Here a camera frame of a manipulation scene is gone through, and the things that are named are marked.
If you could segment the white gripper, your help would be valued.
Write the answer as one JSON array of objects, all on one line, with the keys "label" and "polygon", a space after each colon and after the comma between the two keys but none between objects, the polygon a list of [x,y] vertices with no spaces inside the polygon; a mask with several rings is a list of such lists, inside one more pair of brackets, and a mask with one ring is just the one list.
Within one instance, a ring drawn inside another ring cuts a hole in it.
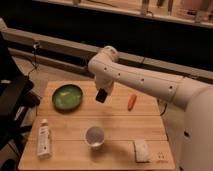
[{"label": "white gripper", "polygon": [[95,86],[99,94],[110,95],[114,87],[114,82],[108,79],[96,78]]}]

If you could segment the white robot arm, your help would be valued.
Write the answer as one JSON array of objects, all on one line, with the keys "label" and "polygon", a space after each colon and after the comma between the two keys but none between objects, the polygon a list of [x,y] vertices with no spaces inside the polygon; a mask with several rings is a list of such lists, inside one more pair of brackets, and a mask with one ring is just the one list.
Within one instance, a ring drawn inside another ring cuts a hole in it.
[{"label": "white robot arm", "polygon": [[115,82],[171,103],[184,110],[181,171],[213,171],[213,85],[180,75],[139,69],[117,63],[118,52],[105,46],[90,59],[104,102]]}]

